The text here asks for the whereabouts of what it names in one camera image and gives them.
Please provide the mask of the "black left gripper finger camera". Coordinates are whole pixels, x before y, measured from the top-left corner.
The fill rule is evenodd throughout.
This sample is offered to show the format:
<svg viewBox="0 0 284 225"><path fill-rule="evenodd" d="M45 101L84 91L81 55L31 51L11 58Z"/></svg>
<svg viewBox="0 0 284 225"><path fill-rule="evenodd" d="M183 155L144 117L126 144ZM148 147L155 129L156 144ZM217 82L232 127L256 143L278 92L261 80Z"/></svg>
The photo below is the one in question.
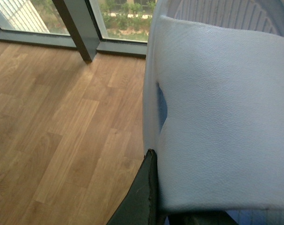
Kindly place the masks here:
<svg viewBox="0 0 284 225"><path fill-rule="evenodd" d="M157 155L149 149L125 198L107 222L109 225L157 223Z"/></svg>

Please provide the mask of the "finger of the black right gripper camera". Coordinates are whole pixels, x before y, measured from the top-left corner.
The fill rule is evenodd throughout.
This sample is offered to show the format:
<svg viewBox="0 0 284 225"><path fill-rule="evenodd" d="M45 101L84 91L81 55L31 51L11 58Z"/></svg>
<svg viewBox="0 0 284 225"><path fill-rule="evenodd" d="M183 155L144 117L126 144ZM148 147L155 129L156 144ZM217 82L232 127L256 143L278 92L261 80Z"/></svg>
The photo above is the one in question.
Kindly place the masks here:
<svg viewBox="0 0 284 225"><path fill-rule="evenodd" d="M171 214L170 225L237 225L225 211L199 211Z"/></svg>

